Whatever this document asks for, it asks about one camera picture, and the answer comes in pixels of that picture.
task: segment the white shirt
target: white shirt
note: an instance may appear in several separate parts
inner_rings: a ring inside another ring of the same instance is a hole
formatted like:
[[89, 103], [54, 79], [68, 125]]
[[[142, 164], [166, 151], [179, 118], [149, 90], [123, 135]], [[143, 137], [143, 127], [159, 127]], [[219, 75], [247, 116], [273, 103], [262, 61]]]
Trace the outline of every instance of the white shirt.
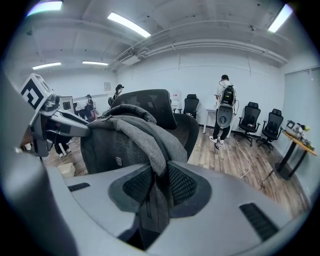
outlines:
[[224, 91], [224, 89], [227, 87], [227, 86], [232, 86], [232, 83], [228, 80], [223, 80], [223, 81], [220, 81], [219, 82], [220, 84], [217, 85], [216, 87], [216, 92], [215, 92], [215, 96], [218, 96], [218, 100], [216, 101], [216, 103], [218, 104], [218, 102], [220, 101], [220, 98], [222, 96], [222, 93]]

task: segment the white cable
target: white cable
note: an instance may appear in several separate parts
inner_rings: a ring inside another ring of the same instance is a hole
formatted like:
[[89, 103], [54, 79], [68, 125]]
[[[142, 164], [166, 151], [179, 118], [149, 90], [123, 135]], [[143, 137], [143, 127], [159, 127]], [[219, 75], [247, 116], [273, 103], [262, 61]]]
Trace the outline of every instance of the white cable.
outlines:
[[242, 152], [242, 154], [244, 154], [244, 156], [246, 157], [246, 159], [247, 159], [248, 162], [249, 162], [249, 170], [248, 170], [244, 175], [242, 175], [242, 176], [240, 177], [240, 179], [242, 179], [244, 176], [246, 176], [246, 175], [250, 172], [250, 166], [251, 166], [250, 160], [249, 160], [249, 158], [247, 157], [247, 155], [241, 150], [241, 148], [238, 147], [238, 145], [236, 144], [236, 142], [234, 141], [234, 139], [233, 139], [233, 138], [231, 138], [231, 139], [232, 139], [234, 145], [236, 145], [236, 147], [237, 147], [238, 149], [240, 149], [240, 151]]

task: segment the fluorescent light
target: fluorescent light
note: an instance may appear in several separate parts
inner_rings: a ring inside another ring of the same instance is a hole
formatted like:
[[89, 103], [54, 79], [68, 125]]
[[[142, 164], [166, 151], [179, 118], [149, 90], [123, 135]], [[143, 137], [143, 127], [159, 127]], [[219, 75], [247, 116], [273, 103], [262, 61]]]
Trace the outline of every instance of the fluorescent light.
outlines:
[[289, 5], [285, 4], [278, 16], [275, 18], [275, 20], [272, 22], [271, 26], [269, 27], [269, 31], [276, 32], [278, 28], [288, 19], [290, 14], [292, 14], [292, 9], [289, 7]]
[[34, 67], [33, 67], [33, 70], [38, 70], [38, 69], [47, 68], [47, 67], [52, 67], [52, 66], [59, 66], [59, 65], [61, 65], [61, 62], [50, 63], [50, 64], [45, 64], [45, 65], [40, 65], [40, 66], [34, 66]]
[[61, 9], [61, 5], [61, 1], [40, 2], [29, 11], [27, 16], [45, 11], [58, 11]]
[[82, 64], [102, 65], [102, 66], [107, 66], [108, 65], [108, 63], [94, 62], [94, 61], [83, 61]]
[[138, 25], [134, 24], [133, 22], [131, 22], [130, 20], [127, 20], [124, 17], [121, 17], [118, 14], [115, 14], [114, 12], [111, 12], [111, 14], [108, 16], [109, 20], [112, 20], [114, 22], [118, 22], [121, 25], [126, 26], [129, 29], [132, 29], [133, 31], [139, 33], [141, 36], [147, 38], [150, 36], [150, 34], [145, 31], [144, 29], [142, 29], [141, 27], [139, 27]]

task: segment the white desk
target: white desk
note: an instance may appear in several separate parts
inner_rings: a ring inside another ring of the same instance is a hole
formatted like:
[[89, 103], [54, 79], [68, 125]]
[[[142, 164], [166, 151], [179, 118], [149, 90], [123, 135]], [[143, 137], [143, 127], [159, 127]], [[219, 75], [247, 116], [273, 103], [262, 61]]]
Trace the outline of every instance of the white desk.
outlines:
[[[203, 133], [206, 132], [206, 127], [207, 127], [207, 123], [208, 123], [209, 112], [212, 112], [212, 113], [216, 113], [216, 112], [217, 112], [216, 106], [206, 107], [205, 109], [206, 109], [206, 118], [205, 118], [205, 123], [204, 123], [204, 126], [203, 126]], [[230, 133], [231, 133], [231, 130], [232, 130], [231, 128], [230, 128], [230, 131], [229, 131], [228, 135], [226, 136], [227, 138], [230, 137]]]

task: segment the black pants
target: black pants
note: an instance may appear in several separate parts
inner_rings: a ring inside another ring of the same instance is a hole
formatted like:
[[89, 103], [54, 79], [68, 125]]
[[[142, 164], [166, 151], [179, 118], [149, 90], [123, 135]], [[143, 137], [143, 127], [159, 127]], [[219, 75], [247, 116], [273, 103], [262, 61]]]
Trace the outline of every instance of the black pants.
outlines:
[[[61, 145], [62, 145], [64, 151], [66, 151], [66, 150], [69, 148], [69, 146], [67, 145], [67, 143], [61, 143]], [[58, 143], [57, 143], [57, 144], [54, 144], [54, 148], [55, 148], [55, 151], [56, 151], [59, 155], [62, 154], [62, 150], [61, 150], [61, 148], [60, 148], [60, 146], [59, 146]]]
[[[229, 131], [230, 131], [230, 125], [227, 128], [223, 128], [223, 132], [222, 132], [222, 134], [220, 136], [220, 140], [224, 141], [225, 138], [227, 137]], [[220, 126], [218, 125], [217, 115], [216, 115], [215, 116], [214, 131], [213, 131], [213, 135], [212, 135], [214, 140], [218, 138], [219, 132], [220, 132]]]

